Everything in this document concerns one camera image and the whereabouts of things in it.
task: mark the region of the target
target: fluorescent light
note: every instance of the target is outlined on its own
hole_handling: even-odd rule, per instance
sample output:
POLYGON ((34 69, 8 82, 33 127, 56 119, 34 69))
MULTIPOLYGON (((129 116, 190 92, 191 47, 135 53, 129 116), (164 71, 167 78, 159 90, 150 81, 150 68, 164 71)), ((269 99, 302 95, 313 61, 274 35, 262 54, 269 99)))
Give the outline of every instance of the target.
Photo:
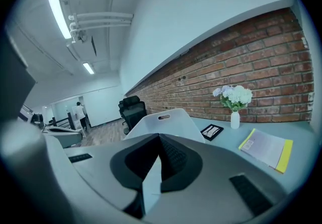
POLYGON ((94 74, 94 71, 91 69, 90 65, 88 63, 84 63, 83 66, 86 68, 86 70, 90 73, 90 74, 94 74))
POLYGON ((69 29, 67 27, 67 24, 65 22, 64 15, 62 14, 61 6, 59 0, 49 0, 49 4, 51 7, 51 10, 54 14, 54 17, 56 19, 56 22, 60 28, 60 31, 62 32, 65 39, 70 39, 71 34, 69 32, 69 29))

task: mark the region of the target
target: vase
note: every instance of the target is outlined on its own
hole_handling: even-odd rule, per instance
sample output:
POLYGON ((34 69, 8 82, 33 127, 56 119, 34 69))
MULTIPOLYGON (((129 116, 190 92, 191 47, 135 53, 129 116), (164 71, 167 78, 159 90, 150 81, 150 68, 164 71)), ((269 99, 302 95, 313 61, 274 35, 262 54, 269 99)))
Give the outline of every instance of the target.
POLYGON ((232 129, 239 128, 239 121, 240 121, 240 117, 239 117, 238 111, 232 112, 230 117, 230 127, 232 129))

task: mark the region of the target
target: brick wall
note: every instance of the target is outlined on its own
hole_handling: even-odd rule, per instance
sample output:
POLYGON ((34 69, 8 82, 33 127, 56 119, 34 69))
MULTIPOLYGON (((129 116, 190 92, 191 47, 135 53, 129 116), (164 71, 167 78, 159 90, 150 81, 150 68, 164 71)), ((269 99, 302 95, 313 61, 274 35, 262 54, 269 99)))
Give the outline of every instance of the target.
POLYGON ((222 85, 253 91, 242 122, 310 120, 313 75, 303 32, 290 9, 236 24, 192 47, 132 89, 148 114, 183 108, 193 117, 230 120, 212 96, 222 85))

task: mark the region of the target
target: floor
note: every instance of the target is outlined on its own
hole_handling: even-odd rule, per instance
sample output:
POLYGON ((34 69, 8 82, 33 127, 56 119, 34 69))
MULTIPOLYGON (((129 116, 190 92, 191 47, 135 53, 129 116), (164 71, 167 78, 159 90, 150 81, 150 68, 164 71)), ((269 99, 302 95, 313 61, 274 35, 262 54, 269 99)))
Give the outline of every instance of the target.
POLYGON ((97 127, 88 127, 88 131, 85 132, 86 138, 83 137, 80 146, 100 145, 123 140, 125 138, 123 129, 127 127, 126 123, 122 125, 123 122, 124 119, 120 119, 97 127))

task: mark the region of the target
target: yellow book spine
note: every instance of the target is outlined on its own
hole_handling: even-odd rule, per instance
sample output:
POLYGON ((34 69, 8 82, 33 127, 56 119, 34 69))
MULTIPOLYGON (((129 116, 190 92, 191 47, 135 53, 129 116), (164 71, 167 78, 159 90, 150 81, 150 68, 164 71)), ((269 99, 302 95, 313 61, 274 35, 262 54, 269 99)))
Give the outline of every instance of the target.
POLYGON ((293 140, 286 140, 276 170, 284 173, 291 156, 293 140))
POLYGON ((244 144, 248 141, 248 139, 249 138, 251 138, 251 136, 252 136, 252 134, 255 132, 255 128, 251 131, 251 133, 250 133, 250 135, 249 136, 247 136, 247 138, 245 139, 245 141, 243 141, 242 143, 241 143, 241 145, 238 147, 238 149, 240 150, 241 149, 241 147, 243 147, 244 146, 244 144))

